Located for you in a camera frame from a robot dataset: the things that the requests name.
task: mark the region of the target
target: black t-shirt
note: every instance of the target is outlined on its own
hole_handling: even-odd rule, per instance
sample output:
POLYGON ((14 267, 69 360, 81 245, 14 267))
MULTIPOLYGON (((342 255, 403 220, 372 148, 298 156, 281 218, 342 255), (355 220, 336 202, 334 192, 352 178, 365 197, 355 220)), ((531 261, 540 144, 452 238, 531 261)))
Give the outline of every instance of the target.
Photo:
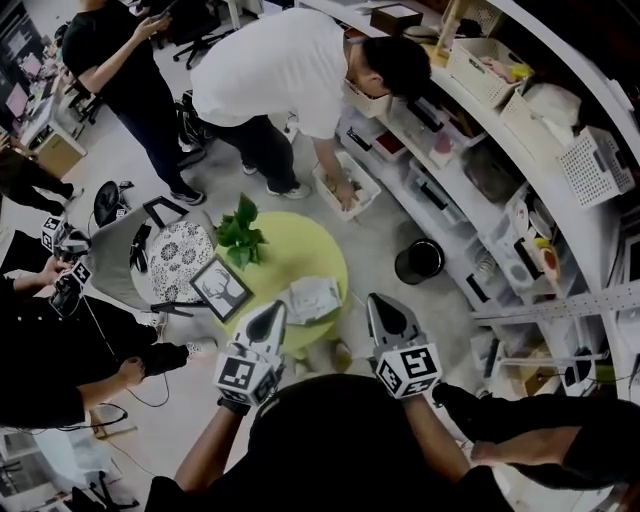
POLYGON ((277 393, 257 415, 248 452, 203 495, 155 478, 147 512, 345 503, 395 510, 512 510, 489 468, 456 485, 424 461, 402 404, 374 379, 318 377, 277 393))
MULTIPOLYGON (((62 43, 62 59, 74 76, 100 66, 133 35, 140 20, 118 0, 104 7, 81 12, 71 21, 62 43)), ((129 56, 100 94, 116 112, 153 101, 156 92, 167 88, 153 60, 153 49, 144 41, 129 56)))

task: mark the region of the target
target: man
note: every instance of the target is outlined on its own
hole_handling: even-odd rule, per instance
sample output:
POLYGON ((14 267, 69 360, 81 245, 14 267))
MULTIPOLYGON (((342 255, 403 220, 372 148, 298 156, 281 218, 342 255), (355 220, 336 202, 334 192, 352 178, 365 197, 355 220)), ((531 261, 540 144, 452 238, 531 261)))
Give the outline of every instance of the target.
POLYGON ((149 37, 170 18, 140 21, 118 0, 80 0, 62 43, 64 63, 94 94, 100 94, 145 148, 174 199, 189 205, 205 196, 189 187, 180 168, 193 163, 183 154, 173 96, 153 60, 149 37))
POLYGON ((47 299, 33 295, 68 267, 50 257, 37 274, 0 277, 0 386, 11 389, 2 399, 0 426, 58 428, 82 422, 86 409, 139 384, 149 370, 145 364, 155 374, 167 372, 213 350, 208 343, 154 345, 159 326, 138 324, 130 313, 97 299, 87 299, 90 310, 82 301, 73 315, 60 318, 47 299))
POLYGON ((422 395, 397 401, 374 379, 340 374, 285 388, 260 408, 247 454, 227 473, 248 406, 218 404, 175 481, 153 480, 147 512, 346 503, 362 510, 512 510, 491 470, 470 469, 422 395))
POLYGON ((83 189, 63 183, 36 162, 36 154, 8 134, 0 135, 0 193, 14 203, 60 216, 64 205, 47 199, 34 187, 49 190, 67 202, 79 197, 83 189))
POLYGON ((475 444, 479 464, 511 464, 552 489, 640 482, 640 407, 604 397, 540 395, 510 402, 440 384, 433 399, 475 444))
POLYGON ((227 36, 191 73, 200 118, 240 150, 245 174, 259 171, 270 194, 291 199, 306 197, 309 187, 296 181, 291 145, 267 115, 296 112, 343 209, 356 199, 335 155, 345 79, 373 98, 415 98, 429 77, 429 58, 413 41, 350 44, 332 18, 309 9, 288 9, 227 36))

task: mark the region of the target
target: black office chair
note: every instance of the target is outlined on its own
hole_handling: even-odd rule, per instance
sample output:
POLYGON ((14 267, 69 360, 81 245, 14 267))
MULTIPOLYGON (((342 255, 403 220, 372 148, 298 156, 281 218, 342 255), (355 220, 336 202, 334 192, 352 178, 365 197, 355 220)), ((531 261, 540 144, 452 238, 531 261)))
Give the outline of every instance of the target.
POLYGON ((189 70, 192 67, 191 63, 200 52, 208 50, 233 32, 233 30, 229 30, 223 34, 206 37, 221 25, 218 7, 214 6, 211 9, 213 12, 209 10, 206 1, 198 1, 195 5, 185 2, 178 4, 178 8, 173 12, 173 21, 169 28, 173 43, 176 46, 191 43, 188 48, 176 53, 173 60, 178 62, 182 55, 189 53, 187 59, 187 69, 189 70))

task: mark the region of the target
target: hand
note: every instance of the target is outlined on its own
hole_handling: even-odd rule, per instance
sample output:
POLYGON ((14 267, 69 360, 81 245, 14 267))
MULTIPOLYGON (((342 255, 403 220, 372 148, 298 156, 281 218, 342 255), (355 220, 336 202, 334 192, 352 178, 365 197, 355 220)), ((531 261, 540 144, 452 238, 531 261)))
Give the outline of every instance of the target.
POLYGON ((118 370, 118 375, 124 380, 125 386, 137 386, 144 379, 144 364, 139 357, 130 357, 118 370))
POLYGON ((9 147, 11 147, 11 137, 9 137, 9 134, 5 133, 4 135, 0 135, 0 153, 9 147))
POLYGON ((56 281, 56 279, 58 279, 60 272, 70 268, 71 268, 71 265, 69 263, 65 263, 64 261, 59 260, 55 256, 51 256, 47 260, 47 263, 42 269, 42 272, 40 272, 39 274, 40 283, 42 284, 42 286, 49 286, 53 284, 56 281))
POLYGON ((133 37, 136 41, 141 43, 142 41, 146 41, 147 39, 149 39, 156 32, 167 30, 170 23, 170 16, 161 18, 158 21, 151 21, 151 18, 147 18, 136 27, 136 30, 133 33, 133 37))
POLYGON ((342 211, 348 212, 354 207, 354 201, 358 201, 358 197, 356 196, 356 191, 353 188, 353 185, 345 181, 340 183, 336 188, 336 197, 338 201, 342 204, 342 211))

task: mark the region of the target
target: potted plant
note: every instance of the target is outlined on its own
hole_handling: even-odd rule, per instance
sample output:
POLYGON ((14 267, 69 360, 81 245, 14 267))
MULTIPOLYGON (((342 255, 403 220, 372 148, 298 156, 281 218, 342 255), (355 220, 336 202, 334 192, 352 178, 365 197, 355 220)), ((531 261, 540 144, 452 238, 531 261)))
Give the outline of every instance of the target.
POLYGON ((249 229, 258 217, 258 207, 245 194, 240 194, 238 210, 233 215, 223 215, 222 224, 216 230, 218 243, 228 247, 229 261, 240 270, 249 262, 260 263, 260 244, 268 243, 262 231, 249 229))

